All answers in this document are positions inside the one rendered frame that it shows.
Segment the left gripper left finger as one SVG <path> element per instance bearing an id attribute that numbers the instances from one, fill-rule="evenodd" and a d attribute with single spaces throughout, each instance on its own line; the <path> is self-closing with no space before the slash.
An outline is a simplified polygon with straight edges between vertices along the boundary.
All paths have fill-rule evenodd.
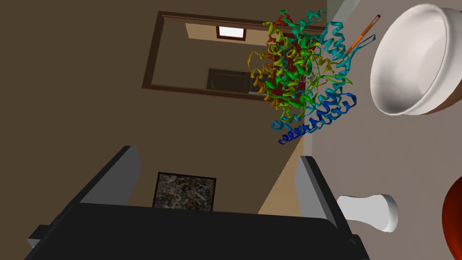
<path id="1" fill-rule="evenodd" d="M 124 146 L 69 202 L 127 205 L 141 173 L 138 148 Z"/>

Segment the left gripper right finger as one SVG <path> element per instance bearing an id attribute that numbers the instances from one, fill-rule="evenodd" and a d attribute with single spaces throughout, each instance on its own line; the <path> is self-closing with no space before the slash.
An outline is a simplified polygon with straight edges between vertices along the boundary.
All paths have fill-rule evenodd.
<path id="1" fill-rule="evenodd" d="M 302 217 L 326 219 L 348 235 L 348 223 L 313 157 L 300 156 L 294 183 Z"/>

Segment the white salt shaker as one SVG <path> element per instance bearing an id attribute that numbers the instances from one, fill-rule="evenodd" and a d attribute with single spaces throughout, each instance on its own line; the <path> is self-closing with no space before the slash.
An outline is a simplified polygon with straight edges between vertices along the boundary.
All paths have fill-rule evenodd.
<path id="1" fill-rule="evenodd" d="M 369 197 L 340 196 L 337 204 L 347 220 L 366 223 L 383 232 L 393 232 L 397 228 L 397 203 L 387 194 Z"/>

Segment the dark framed abstract picture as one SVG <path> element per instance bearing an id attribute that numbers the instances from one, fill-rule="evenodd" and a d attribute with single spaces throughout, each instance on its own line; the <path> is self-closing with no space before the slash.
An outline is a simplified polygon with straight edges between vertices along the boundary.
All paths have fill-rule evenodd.
<path id="1" fill-rule="evenodd" d="M 213 211 L 216 178 L 159 172 L 152 207 Z"/>

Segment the multicoloured ribbon sculpture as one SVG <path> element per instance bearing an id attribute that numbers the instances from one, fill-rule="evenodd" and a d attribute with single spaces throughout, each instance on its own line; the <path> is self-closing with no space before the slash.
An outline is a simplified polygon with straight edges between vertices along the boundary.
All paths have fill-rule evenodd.
<path id="1" fill-rule="evenodd" d="M 341 22 L 328 21 L 320 34 L 310 34 L 309 26 L 325 15 L 322 9 L 309 11 L 306 19 L 295 23 L 281 10 L 275 22 L 263 23 L 268 40 L 258 57 L 269 62 L 251 69 L 250 77 L 258 93 L 282 111 L 271 125 L 273 130 L 287 129 L 281 145 L 331 124 L 357 104 L 356 96 L 344 92 L 343 86 L 351 82 L 347 75 L 355 53 L 376 37 L 366 34 L 346 55 L 349 48 L 344 45 Z"/>

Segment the red round object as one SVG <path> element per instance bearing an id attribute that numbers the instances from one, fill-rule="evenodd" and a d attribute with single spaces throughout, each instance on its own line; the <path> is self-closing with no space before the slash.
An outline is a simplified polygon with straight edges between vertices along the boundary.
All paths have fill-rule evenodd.
<path id="1" fill-rule="evenodd" d="M 442 208 L 447 246 L 455 260 L 462 260 L 462 176 L 448 190 Z"/>

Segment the orange pencil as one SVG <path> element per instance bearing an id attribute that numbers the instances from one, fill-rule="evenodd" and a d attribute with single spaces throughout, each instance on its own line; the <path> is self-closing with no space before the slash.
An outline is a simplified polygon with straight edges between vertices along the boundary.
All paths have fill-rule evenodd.
<path id="1" fill-rule="evenodd" d="M 353 51 L 353 49 L 360 43 L 360 41 L 363 39 L 363 37 L 369 32 L 369 30 L 372 28 L 372 26 L 377 23 L 377 21 L 381 18 L 381 15 L 378 14 L 371 22 L 370 24 L 364 29 L 364 31 L 360 34 L 360 36 L 353 42 L 351 47 L 345 52 L 346 55 L 350 54 L 350 52 Z"/>

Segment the white bowl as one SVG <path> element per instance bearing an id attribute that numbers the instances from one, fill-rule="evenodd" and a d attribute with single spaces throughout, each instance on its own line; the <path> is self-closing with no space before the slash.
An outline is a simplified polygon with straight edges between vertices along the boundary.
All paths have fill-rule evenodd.
<path id="1" fill-rule="evenodd" d="M 419 4 L 384 34 L 370 92 L 384 114 L 426 115 L 462 100 L 462 11 Z"/>

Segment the small bright window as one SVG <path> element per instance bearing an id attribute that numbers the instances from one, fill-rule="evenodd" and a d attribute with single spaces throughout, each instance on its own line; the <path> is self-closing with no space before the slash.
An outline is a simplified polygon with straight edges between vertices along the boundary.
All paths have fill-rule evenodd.
<path id="1" fill-rule="evenodd" d="M 217 39 L 245 41 L 246 29 L 216 26 Z"/>

